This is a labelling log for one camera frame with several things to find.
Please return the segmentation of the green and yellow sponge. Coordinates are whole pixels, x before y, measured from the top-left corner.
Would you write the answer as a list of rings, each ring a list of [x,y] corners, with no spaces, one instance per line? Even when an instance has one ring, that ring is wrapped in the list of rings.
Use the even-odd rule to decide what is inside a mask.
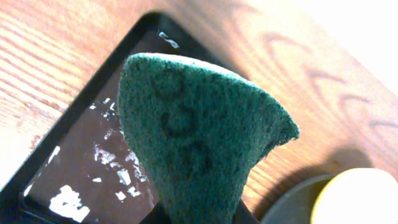
[[[179,55],[130,56],[118,113],[172,223],[231,223],[250,170],[300,134],[253,82]]]

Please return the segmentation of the yellow plate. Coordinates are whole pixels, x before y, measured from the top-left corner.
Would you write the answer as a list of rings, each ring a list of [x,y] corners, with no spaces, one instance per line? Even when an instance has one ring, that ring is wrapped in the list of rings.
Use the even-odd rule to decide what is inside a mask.
[[[397,181],[375,168],[346,170],[318,195],[312,224],[397,224]]]

